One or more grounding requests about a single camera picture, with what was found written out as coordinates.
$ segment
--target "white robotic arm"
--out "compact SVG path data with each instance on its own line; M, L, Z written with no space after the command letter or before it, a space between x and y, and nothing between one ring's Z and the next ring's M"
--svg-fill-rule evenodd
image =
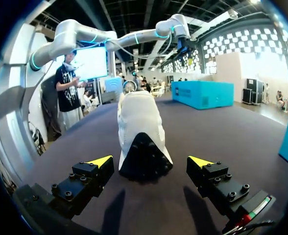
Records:
M121 38L113 31L101 31L80 24L75 20L62 21L56 28L52 43L46 44L31 54L29 64L34 71L58 56L66 55L76 49L76 42L105 43L109 52L140 43L166 40L173 33L176 39L189 39L190 33L186 19L175 14L166 21L156 24L155 29L141 30L126 34Z

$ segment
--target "shoe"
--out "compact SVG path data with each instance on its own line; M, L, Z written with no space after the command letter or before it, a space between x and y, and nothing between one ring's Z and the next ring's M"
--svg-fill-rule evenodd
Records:
M147 91L121 95L118 126L121 175L130 180L150 181L172 169L162 119L154 98Z

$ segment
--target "man in black t-shirt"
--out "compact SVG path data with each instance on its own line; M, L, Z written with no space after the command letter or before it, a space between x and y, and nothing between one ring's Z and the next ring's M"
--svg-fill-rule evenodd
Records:
M151 88L150 88L150 85L147 83L146 79L143 79L142 83L143 83L142 88L150 92Z
M76 51L65 55L65 61L55 75L60 111L58 119L62 134L83 118L77 88L85 87L86 83L79 84L79 77L75 76L74 67L71 65L75 55Z

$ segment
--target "floor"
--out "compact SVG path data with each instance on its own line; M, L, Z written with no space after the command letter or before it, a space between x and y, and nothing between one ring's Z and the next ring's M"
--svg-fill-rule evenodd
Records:
M252 195L261 189L273 195L276 202L265 219L276 221L282 215L288 203L288 163L278 155L284 125L238 105L200 111L164 97L156 104L173 161L173 169L158 182L143 185L119 175L117 104L108 104L55 141L24 183L50 191L72 165L112 155L114 175L74 222L101 234L216 235L228 220L200 197L187 176L187 157L192 155L221 161L235 180L250 185Z
M279 110L275 104L261 104L260 106L256 106L235 102L234 105L259 113L282 125L288 124L288 113Z

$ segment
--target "monitor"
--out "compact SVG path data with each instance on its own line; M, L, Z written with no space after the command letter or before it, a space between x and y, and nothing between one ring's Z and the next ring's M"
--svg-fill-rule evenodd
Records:
M61 65L64 59L62 55L56 61ZM74 72L75 75L80 76L80 81L108 75L105 47L78 49L72 64L77 67Z

